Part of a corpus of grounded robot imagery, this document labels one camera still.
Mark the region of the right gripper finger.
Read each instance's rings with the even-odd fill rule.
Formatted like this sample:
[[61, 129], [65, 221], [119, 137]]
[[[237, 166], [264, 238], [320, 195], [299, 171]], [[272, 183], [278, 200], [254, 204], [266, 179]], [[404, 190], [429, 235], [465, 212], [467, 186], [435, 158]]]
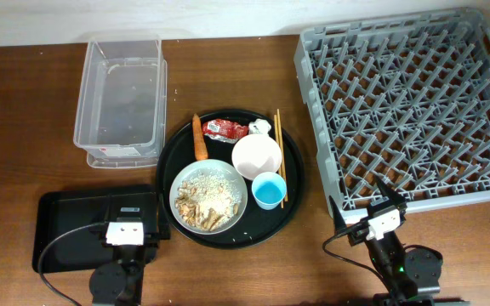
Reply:
[[383, 179], [376, 176], [375, 181], [380, 194], [386, 197], [392, 205], [396, 207], [405, 207], [407, 205], [406, 199], [387, 185]]
[[336, 205], [336, 202], [332, 198], [332, 196], [329, 196], [328, 200], [329, 200], [330, 212], [332, 213], [332, 217], [333, 217], [334, 232], [340, 233], [341, 231], [346, 229], [345, 220], [342, 217], [339, 208]]

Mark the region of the food scraps and rice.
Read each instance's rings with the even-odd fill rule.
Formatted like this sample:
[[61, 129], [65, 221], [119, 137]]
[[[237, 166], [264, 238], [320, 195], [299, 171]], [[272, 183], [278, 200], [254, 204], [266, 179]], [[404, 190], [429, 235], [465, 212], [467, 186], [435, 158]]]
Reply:
[[187, 225], [213, 232], [238, 214], [243, 195], [236, 183], [220, 173], [200, 173], [181, 183], [174, 207]]

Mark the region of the grey plate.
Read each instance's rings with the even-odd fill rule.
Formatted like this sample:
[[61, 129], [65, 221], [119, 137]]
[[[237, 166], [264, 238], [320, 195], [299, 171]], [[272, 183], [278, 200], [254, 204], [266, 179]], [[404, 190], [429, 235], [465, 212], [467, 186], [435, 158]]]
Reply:
[[[236, 185], [238, 186], [239, 190], [242, 192], [243, 199], [241, 202], [241, 205], [238, 209], [238, 214], [236, 217], [234, 217], [228, 224], [224, 225], [223, 227], [220, 227], [219, 229], [209, 232], [209, 231], [202, 231], [199, 229], [195, 229], [189, 225], [187, 225], [180, 217], [177, 212], [177, 209], [174, 207], [174, 202], [177, 197], [177, 189], [181, 185], [181, 183], [185, 179], [191, 179], [192, 177], [203, 173], [203, 174], [213, 174], [213, 173], [220, 173], [223, 174], [226, 178], [228, 179], [233, 179], [236, 180], [237, 183]], [[220, 160], [215, 160], [215, 159], [207, 159], [204, 161], [195, 161], [192, 164], [186, 166], [183, 170], [179, 172], [179, 174], [176, 176], [174, 179], [170, 191], [169, 191], [169, 209], [170, 212], [173, 214], [173, 216], [176, 218], [178, 224], [182, 225], [185, 229], [189, 230], [190, 232], [194, 234], [199, 234], [199, 235], [216, 235], [220, 234], [223, 232], [226, 232], [230, 228], [232, 228], [234, 225], [240, 221], [242, 218], [243, 214], [245, 213], [246, 207], [248, 204], [248, 187], [245, 183], [244, 178], [242, 177], [241, 174], [237, 172], [237, 170], [230, 165], [227, 162], [220, 161]]]

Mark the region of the light blue cup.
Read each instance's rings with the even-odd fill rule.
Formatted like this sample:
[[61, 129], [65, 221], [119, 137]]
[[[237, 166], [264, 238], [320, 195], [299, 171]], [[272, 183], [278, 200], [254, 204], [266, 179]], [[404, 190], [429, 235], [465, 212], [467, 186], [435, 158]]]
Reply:
[[279, 207], [284, 201], [287, 195], [287, 185], [279, 174], [265, 172], [253, 180], [251, 191], [260, 208], [272, 210]]

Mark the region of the orange carrot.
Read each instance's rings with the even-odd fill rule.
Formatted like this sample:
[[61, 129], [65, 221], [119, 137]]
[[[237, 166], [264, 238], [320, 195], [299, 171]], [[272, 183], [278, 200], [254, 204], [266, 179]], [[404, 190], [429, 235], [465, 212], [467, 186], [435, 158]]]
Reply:
[[194, 114], [191, 121], [195, 158], [198, 161], [208, 159], [208, 150], [202, 133], [202, 124], [197, 114]]

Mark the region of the red snack wrapper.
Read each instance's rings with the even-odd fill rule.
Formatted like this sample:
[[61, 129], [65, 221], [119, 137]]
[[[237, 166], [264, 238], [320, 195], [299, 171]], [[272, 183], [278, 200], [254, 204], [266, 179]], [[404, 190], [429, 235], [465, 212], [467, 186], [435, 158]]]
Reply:
[[224, 119], [214, 119], [204, 122], [202, 125], [204, 136], [219, 142], [235, 144], [238, 140], [248, 135], [248, 127], [237, 122]]

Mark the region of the white tissue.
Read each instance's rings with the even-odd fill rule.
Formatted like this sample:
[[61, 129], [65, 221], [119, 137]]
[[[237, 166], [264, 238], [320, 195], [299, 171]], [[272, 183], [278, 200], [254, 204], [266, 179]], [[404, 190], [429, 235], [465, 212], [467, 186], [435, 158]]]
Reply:
[[268, 135], [271, 130], [271, 125], [265, 119], [256, 119], [248, 124], [249, 134], [262, 134]]

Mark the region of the wooden chopstick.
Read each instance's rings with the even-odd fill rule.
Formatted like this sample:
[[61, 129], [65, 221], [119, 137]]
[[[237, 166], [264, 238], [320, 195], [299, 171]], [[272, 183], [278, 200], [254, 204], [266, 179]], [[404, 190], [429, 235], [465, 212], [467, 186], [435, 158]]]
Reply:
[[[283, 136], [282, 136], [282, 124], [281, 124], [281, 113], [279, 109], [276, 109], [276, 114], [278, 116], [278, 132], [280, 135], [280, 140], [281, 140], [281, 148], [282, 148], [282, 153], [283, 153], [283, 165], [282, 165], [282, 171], [283, 171], [283, 180], [285, 182], [285, 185], [287, 185], [287, 177], [286, 177], [286, 168], [285, 168], [285, 155], [284, 155], [284, 142], [283, 142]], [[288, 191], [285, 192], [284, 196], [284, 204], [288, 202]]]
[[[274, 131], [275, 131], [274, 133], [275, 133], [276, 143], [277, 143], [277, 146], [280, 149], [280, 152], [282, 154], [282, 161], [281, 161], [281, 165], [280, 165], [280, 167], [278, 169], [278, 174], [283, 178], [283, 171], [282, 171], [283, 153], [282, 153], [282, 148], [280, 146], [281, 140], [280, 140], [280, 135], [279, 135], [279, 132], [278, 132], [278, 116], [277, 116], [277, 114], [274, 114], [273, 121], [274, 121]], [[280, 207], [281, 207], [281, 209], [284, 208], [284, 197], [283, 197], [282, 201], [280, 202]]]

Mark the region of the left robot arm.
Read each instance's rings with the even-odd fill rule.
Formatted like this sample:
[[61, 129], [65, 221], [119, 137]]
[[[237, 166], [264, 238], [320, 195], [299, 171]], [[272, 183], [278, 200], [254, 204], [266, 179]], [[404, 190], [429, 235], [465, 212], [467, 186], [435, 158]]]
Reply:
[[140, 305], [145, 266], [155, 260], [160, 241], [169, 238], [168, 225], [158, 223], [157, 205], [110, 203], [101, 223], [90, 232], [111, 250], [111, 260], [90, 277], [92, 304]]

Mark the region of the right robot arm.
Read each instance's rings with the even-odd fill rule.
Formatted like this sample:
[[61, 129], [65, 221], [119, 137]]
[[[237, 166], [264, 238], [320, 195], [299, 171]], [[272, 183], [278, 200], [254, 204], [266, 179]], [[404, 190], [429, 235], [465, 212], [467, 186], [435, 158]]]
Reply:
[[[434, 305], [434, 296], [441, 291], [443, 256], [427, 246], [404, 246], [400, 242], [396, 229], [405, 222], [407, 201], [381, 178], [375, 181], [381, 197], [367, 205], [367, 216], [347, 226], [341, 214], [334, 212], [334, 235], [323, 242], [322, 249], [333, 258], [372, 272], [383, 283], [388, 292], [374, 295], [374, 305]], [[327, 249], [329, 243], [342, 237], [352, 247], [363, 243], [372, 265]]]

